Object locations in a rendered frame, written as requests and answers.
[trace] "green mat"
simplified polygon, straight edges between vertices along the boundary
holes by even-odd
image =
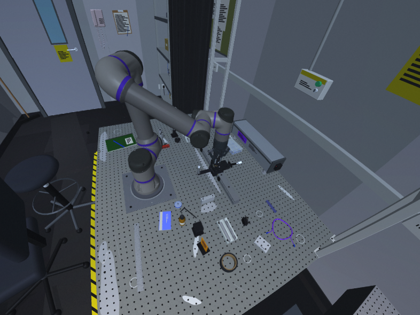
[[[131,145],[137,144],[136,139],[134,139],[134,136],[132,133],[130,133],[129,135],[105,140],[105,143],[106,143],[106,148],[108,149],[108,152],[118,150],[118,149],[123,149]]]

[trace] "black curtain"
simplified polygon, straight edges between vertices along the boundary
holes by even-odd
[[[213,0],[169,0],[172,105],[204,109]]]

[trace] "clear ruler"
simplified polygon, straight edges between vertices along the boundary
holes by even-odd
[[[143,269],[142,269],[142,249],[140,242],[140,225],[134,225],[134,242],[136,246],[136,275],[137,275],[137,292],[144,291]]]

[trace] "wall-mounted telephone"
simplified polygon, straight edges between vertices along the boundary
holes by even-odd
[[[102,10],[90,10],[90,14],[92,14],[92,20],[94,21],[95,27],[105,27]]]

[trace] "dark floor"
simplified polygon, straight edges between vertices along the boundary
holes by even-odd
[[[131,119],[125,105],[107,102],[106,109],[38,117],[20,124],[11,131],[9,139],[0,146],[0,177],[19,162],[39,154],[54,156],[60,163],[56,178],[72,178],[86,191],[79,203],[91,200],[92,167],[94,153],[97,151],[100,127],[129,123]],[[41,236],[46,238],[47,246],[43,249],[44,259],[48,261],[58,240],[66,237],[68,242],[62,245],[51,270],[61,269],[90,259],[90,207],[75,210],[78,225],[83,232],[77,234],[69,215],[59,220],[50,233],[44,227],[56,215],[39,215],[32,208],[35,192],[18,194],[26,206],[26,216],[38,220]],[[76,269],[54,276],[50,279],[53,298],[58,309],[66,314],[91,314],[90,270]],[[0,304],[0,314],[4,314],[22,293]],[[331,303],[322,293],[307,270],[267,297],[246,315],[270,312],[278,315],[322,315],[331,307]],[[18,307],[17,315],[49,315],[43,286],[37,287]]]

